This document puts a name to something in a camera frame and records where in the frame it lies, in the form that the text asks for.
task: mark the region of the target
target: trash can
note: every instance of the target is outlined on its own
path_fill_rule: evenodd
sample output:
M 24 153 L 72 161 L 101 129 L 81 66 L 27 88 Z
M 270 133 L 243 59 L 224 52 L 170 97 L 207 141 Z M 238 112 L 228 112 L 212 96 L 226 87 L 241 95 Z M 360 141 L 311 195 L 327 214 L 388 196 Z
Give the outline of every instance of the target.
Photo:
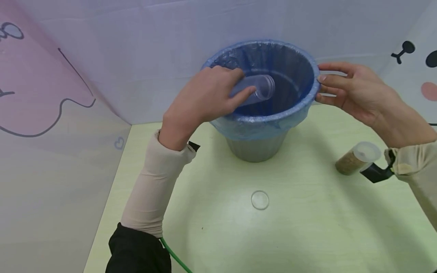
M 226 137 L 231 151 L 248 162 L 274 156 L 290 128 L 308 114 L 317 91 L 319 69 L 304 50 L 281 41 L 258 40 L 235 44 L 208 59 L 204 67 L 241 68 L 246 76 L 268 74 L 275 81 L 271 99 L 237 108 L 211 121 Z

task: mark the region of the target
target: cartoon drawing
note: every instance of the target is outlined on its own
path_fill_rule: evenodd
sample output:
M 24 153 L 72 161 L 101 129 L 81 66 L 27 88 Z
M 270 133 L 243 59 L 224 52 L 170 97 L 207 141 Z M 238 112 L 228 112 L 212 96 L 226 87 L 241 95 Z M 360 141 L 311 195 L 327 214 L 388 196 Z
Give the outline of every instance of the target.
M 117 141 L 114 142 L 114 147 L 117 150 L 122 150 L 125 145 L 125 139 L 123 137 L 118 137 Z
M 96 101 L 62 51 L 32 29 L 0 22 L 0 130 L 20 137 L 48 132 L 64 104 L 90 108 Z
M 402 43 L 402 51 L 399 54 L 392 53 L 392 57 L 396 58 L 398 64 L 401 64 L 401 56 L 405 53 L 411 54 L 416 50 L 416 47 L 410 41 L 405 41 Z
M 434 32 L 433 26 L 427 28 Z M 392 54 L 396 63 L 388 65 L 383 78 L 430 125 L 437 126 L 437 46 L 433 37 L 421 35 L 403 42 L 400 53 Z

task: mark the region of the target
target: light green table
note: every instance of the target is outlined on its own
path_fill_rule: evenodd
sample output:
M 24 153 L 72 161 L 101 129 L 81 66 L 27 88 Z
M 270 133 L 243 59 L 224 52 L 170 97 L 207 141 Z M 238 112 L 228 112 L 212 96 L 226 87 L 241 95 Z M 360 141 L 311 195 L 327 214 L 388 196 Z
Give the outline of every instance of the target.
M 108 240 L 159 127 L 132 127 L 85 273 L 104 272 Z M 204 124 L 192 137 L 197 157 L 174 188 L 164 238 L 195 273 L 433 272 L 437 233 L 408 185 L 335 171 L 336 159 L 364 140 L 384 148 L 369 128 L 317 105 L 275 157 L 247 163 Z M 269 195 L 264 211 L 252 207 L 255 190 Z M 173 272 L 183 272 L 174 261 Z

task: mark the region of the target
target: blue plastic bag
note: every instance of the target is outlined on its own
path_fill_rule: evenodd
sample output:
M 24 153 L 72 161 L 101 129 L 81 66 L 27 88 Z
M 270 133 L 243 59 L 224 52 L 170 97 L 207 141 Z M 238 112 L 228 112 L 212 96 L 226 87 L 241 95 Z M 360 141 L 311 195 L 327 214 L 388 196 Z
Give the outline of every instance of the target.
M 247 41 L 227 47 L 204 67 L 241 68 L 246 76 L 268 74 L 275 80 L 274 96 L 237 108 L 211 124 L 231 140 L 272 138 L 301 123 L 320 84 L 316 61 L 304 50 L 281 41 Z

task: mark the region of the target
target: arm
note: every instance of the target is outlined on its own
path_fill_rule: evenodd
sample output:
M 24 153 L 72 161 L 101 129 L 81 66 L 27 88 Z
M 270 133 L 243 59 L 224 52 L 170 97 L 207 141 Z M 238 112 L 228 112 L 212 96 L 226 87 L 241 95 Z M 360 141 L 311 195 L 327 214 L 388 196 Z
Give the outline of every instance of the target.
M 437 231 L 437 142 L 392 150 L 396 156 L 393 172 L 409 184 Z
M 318 94 L 316 100 L 341 108 L 381 137 L 396 156 L 395 175 L 410 185 L 437 231 L 436 131 L 369 68 L 344 62 L 319 67 L 347 76 L 321 76 L 321 92 L 335 97 Z M 389 161 L 388 150 L 385 153 Z
M 149 141 L 146 159 L 109 246 L 107 273 L 171 272 L 169 253 L 159 241 L 162 223 L 183 167 L 196 155 L 187 144 L 203 122 L 235 110 L 254 88 L 229 93 L 244 74 L 240 69 L 206 68 L 180 91 L 165 112 L 163 125 Z

